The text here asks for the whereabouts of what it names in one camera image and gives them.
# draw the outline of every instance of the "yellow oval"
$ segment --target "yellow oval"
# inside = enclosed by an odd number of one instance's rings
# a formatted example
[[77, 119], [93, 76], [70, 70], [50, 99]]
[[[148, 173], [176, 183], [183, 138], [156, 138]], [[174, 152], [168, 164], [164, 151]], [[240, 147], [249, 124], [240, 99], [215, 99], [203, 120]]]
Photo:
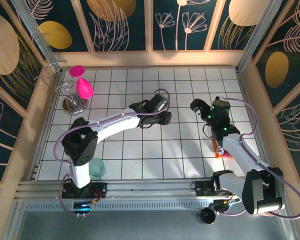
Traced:
[[279, 87], [286, 79], [288, 70], [288, 57], [280, 51], [272, 53], [265, 65], [266, 83], [271, 88]]
[[18, 36], [10, 23], [0, 15], [0, 74], [8, 75], [17, 67], [20, 47]]
[[122, 9], [126, 18], [130, 17], [136, 9], [136, 0], [87, 0], [87, 3], [92, 12], [105, 21], [114, 22], [115, 8]]
[[256, 25], [270, 0], [231, 0], [229, 17], [239, 26]]
[[40, 24], [39, 29], [51, 47], [66, 49], [72, 44], [69, 31], [56, 21], [45, 21]]

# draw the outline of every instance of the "floor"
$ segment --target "floor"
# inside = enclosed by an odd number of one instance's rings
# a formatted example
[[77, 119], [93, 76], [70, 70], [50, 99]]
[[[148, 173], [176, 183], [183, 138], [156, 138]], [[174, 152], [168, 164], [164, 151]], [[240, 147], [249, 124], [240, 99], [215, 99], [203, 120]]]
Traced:
[[[211, 104], [216, 96], [243, 99], [232, 68], [165, 68], [87, 70], [83, 75], [94, 87], [89, 108], [78, 116], [62, 110], [64, 96], [60, 96], [50, 131], [43, 149], [35, 179], [60, 180], [69, 168], [54, 159], [57, 138], [67, 131], [76, 118], [97, 120], [119, 113], [132, 103], [149, 100], [158, 88], [171, 93], [169, 125], [154, 125], [149, 129], [129, 129], [100, 142], [94, 154], [103, 159], [106, 173], [103, 180], [210, 178], [219, 170], [232, 170], [243, 177], [233, 159], [216, 159], [213, 143], [202, 131], [203, 121], [190, 109], [193, 99]], [[242, 133], [250, 133], [246, 107], [230, 102], [230, 120]], [[245, 139], [259, 156], [253, 136]], [[66, 159], [62, 147], [59, 156]]]

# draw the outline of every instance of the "white leaf pattern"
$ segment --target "white leaf pattern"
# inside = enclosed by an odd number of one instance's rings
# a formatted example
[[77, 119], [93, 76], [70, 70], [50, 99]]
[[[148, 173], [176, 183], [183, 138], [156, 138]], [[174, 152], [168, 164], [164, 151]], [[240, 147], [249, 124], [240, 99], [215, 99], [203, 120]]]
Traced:
[[52, 0], [26, 0], [34, 19], [44, 20], [48, 13], [54, 8]]

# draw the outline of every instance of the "metal stand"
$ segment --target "metal stand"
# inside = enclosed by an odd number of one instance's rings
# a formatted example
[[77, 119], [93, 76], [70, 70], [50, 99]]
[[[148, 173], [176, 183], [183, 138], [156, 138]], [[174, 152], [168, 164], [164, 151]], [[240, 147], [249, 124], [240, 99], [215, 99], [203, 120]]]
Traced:
[[[73, 77], [70, 80], [63, 80], [60, 86], [53, 85], [53, 78], [56, 73], [61, 75], [61, 71], [63, 70], [62, 67], [58, 67], [58, 63], [66, 63], [66, 60], [63, 61], [55, 61], [50, 63], [43, 71], [42, 76], [37, 76], [34, 80], [41, 78], [41, 81], [39, 81], [37, 84], [44, 83], [45, 85], [55, 88], [56, 92], [60, 92], [65, 98], [62, 103], [62, 108], [66, 114], [69, 115], [79, 115], [83, 113], [89, 104], [89, 101], [87, 99], [82, 99], [78, 96], [77, 93], [71, 93], [70, 89], [75, 85], [75, 82], [73, 80]], [[45, 80], [45, 73], [48, 68], [50, 67], [56, 67], [56, 70], [53, 72], [52, 76], [50, 77], [50, 81], [46, 82]]]

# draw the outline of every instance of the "white tile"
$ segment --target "white tile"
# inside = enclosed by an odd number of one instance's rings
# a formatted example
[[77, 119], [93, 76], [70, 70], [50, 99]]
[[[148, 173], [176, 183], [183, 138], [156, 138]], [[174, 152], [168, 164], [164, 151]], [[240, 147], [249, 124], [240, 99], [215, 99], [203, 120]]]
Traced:
[[92, 109], [106, 109], [108, 108], [109, 95], [93, 95], [91, 100]]
[[142, 69], [128, 69], [128, 81], [142, 81]]
[[221, 68], [220, 71], [223, 80], [237, 80], [237, 75], [234, 68]]
[[102, 159], [102, 155], [104, 152], [104, 144], [105, 142], [101, 141], [96, 145], [94, 155], [93, 155], [94, 159]]
[[109, 94], [110, 82], [109, 81], [99, 81], [94, 83], [94, 94]]
[[210, 93], [224, 93], [225, 87], [223, 81], [207, 81]]
[[198, 123], [200, 139], [210, 139], [212, 137], [211, 127], [207, 126], [207, 125], [204, 127], [204, 125], [205, 125], [204, 122]]
[[[239, 100], [243, 100], [243, 96], [241, 93], [227, 93], [226, 94], [226, 97], [227, 98], [230, 98], [230, 99], [239, 99]], [[228, 101], [231, 105], [231, 107], [244, 107], [245, 106], [245, 103], [244, 102], [240, 102], [240, 101], [234, 101], [234, 100], [229, 100]]]
[[59, 174], [59, 179], [58, 180], [62, 180], [66, 174], [70, 175], [69, 164], [61, 163], [60, 174]]
[[224, 162], [221, 158], [205, 157], [203, 158], [205, 177], [210, 178], [214, 172], [225, 170]]
[[206, 73], [204, 68], [190, 69], [191, 80], [206, 80]]
[[210, 94], [209, 93], [194, 93], [193, 97], [194, 97], [194, 99], [201, 99], [206, 104], [211, 106], [211, 99], [210, 99]]
[[123, 110], [124, 110], [123, 108], [109, 108], [107, 110], [106, 116], [109, 117], [109, 116], [121, 114]]
[[214, 144], [211, 139], [200, 140], [202, 156], [204, 158], [214, 158], [216, 156]]
[[197, 123], [180, 123], [181, 139], [199, 139]]
[[49, 133], [48, 141], [56, 142], [58, 138], [69, 130], [69, 125], [52, 125]]
[[173, 69], [159, 69], [160, 81], [175, 80], [175, 74]]
[[191, 81], [194, 93], [209, 93], [208, 83], [206, 80]]
[[191, 81], [176, 81], [175, 87], [178, 94], [192, 93]]
[[162, 156], [165, 159], [182, 158], [180, 140], [162, 141]]
[[225, 170], [231, 170], [235, 175], [238, 177], [244, 177], [245, 174], [238, 165], [238, 163], [234, 159], [223, 159], [224, 162], [224, 169]]
[[125, 107], [128, 108], [131, 104], [136, 104], [142, 101], [142, 94], [128, 94], [125, 97]]
[[61, 162], [42, 161], [38, 181], [58, 180]]
[[[234, 126], [240, 131], [241, 134], [250, 134], [252, 132], [251, 123], [248, 121], [235, 122]], [[244, 136], [244, 138], [253, 139], [254, 134], [249, 136]]]
[[70, 124], [73, 124], [74, 121], [78, 118], [83, 118], [84, 120], [88, 121], [89, 120], [89, 113], [90, 113], [90, 109], [86, 109], [83, 113], [80, 113], [79, 115], [72, 116]]
[[140, 127], [136, 127], [136, 128], [133, 128], [133, 129], [125, 130], [123, 137], [124, 137], [124, 140], [137, 140], [137, 141], [140, 141], [140, 140], [142, 140], [142, 129]]
[[200, 140], [182, 140], [183, 158], [202, 158]]
[[66, 114], [63, 110], [55, 110], [52, 124], [67, 125], [70, 123], [71, 115]]
[[109, 96], [109, 109], [124, 109], [126, 106], [126, 95], [116, 94]]
[[61, 109], [62, 110], [63, 109], [62, 104], [63, 104], [64, 100], [65, 100], [64, 96], [59, 96], [58, 101], [57, 101], [56, 106], [55, 106], [55, 109]]
[[122, 159], [122, 141], [105, 141], [102, 159]]
[[167, 90], [170, 94], [176, 93], [175, 81], [160, 81], [159, 86], [161, 89]]
[[161, 159], [162, 148], [161, 141], [142, 141], [143, 159]]
[[126, 94], [142, 94], [142, 81], [128, 81]]
[[107, 109], [91, 109], [89, 120], [96, 121], [107, 116]]
[[[55, 156], [54, 156], [55, 144], [56, 144], [55, 142], [47, 142], [46, 143], [43, 160], [55, 160]], [[56, 152], [57, 152], [58, 158], [63, 159], [64, 147], [62, 146], [61, 142], [59, 143]]]
[[222, 80], [219, 68], [206, 68], [205, 75], [208, 80]]
[[215, 93], [210, 93], [210, 98], [211, 102], [213, 103], [216, 100], [216, 97], [226, 97], [226, 94], [224, 92], [215, 92]]
[[96, 77], [96, 70], [85, 70], [84, 74], [81, 77], [88, 82], [94, 82]]
[[223, 81], [227, 93], [241, 93], [238, 80]]
[[189, 69], [175, 69], [174, 78], [175, 80], [190, 80]]
[[161, 125], [155, 124], [149, 129], [143, 129], [143, 140], [161, 140]]
[[175, 93], [170, 94], [170, 107], [171, 108], [177, 107], [177, 96]]
[[165, 179], [184, 178], [182, 159], [163, 159], [163, 175]]
[[118, 69], [112, 70], [111, 81], [126, 81], [127, 80], [127, 70], [126, 69]]
[[122, 161], [122, 179], [141, 179], [142, 159], [130, 159]]
[[249, 138], [249, 139], [244, 139], [244, 141], [246, 142], [246, 144], [254, 151], [254, 153], [259, 156], [259, 150], [258, 150], [258, 146], [256, 143], [256, 140], [254, 138]]
[[163, 161], [162, 159], [143, 160], [143, 179], [162, 179]]
[[158, 80], [158, 69], [143, 69], [143, 81]]
[[185, 178], [204, 178], [205, 169], [202, 158], [184, 158], [184, 177]]
[[142, 159], [142, 141], [124, 141], [123, 159]]
[[120, 180], [122, 160], [103, 160], [105, 166], [105, 174], [102, 180]]
[[125, 81], [111, 82], [110, 94], [126, 94], [126, 82]]
[[163, 140], [177, 140], [180, 139], [180, 130], [178, 123], [170, 123], [161, 127]]
[[176, 107], [170, 107], [168, 112], [172, 114], [171, 122], [170, 123], [179, 123], [179, 116], [178, 116], [178, 108]]
[[176, 95], [178, 107], [186, 107], [190, 108], [190, 104], [194, 100], [194, 96], [192, 93], [178, 93]]
[[180, 123], [196, 123], [197, 114], [190, 107], [178, 108]]
[[144, 81], [143, 82], [143, 93], [144, 94], [153, 94], [155, 90], [159, 88], [158, 81]]
[[110, 82], [111, 70], [97, 70], [95, 75], [96, 82]]
[[247, 109], [244, 106], [231, 107], [231, 114], [234, 122], [249, 122]]

